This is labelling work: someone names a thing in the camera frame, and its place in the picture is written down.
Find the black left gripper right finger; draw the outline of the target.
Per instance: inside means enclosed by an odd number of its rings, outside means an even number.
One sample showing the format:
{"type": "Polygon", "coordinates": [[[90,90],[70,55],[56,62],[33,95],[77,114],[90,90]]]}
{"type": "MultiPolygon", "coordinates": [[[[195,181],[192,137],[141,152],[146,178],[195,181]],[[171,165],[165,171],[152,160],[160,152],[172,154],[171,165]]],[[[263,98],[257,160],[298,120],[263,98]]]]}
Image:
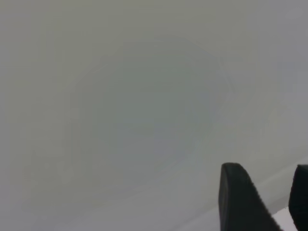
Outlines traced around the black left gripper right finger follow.
{"type": "Polygon", "coordinates": [[[308,166],[298,165],[293,177],[288,209],[298,231],[308,231],[308,166]]]}

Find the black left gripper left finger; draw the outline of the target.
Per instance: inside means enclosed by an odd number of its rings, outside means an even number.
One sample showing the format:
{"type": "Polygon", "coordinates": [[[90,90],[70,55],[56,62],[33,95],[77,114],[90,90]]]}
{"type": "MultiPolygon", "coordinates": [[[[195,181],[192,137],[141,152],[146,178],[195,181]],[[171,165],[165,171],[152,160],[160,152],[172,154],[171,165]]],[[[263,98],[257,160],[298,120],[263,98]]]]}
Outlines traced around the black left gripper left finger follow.
{"type": "Polygon", "coordinates": [[[238,163],[221,165],[218,193],[221,231],[280,231],[247,171],[238,163]]]}

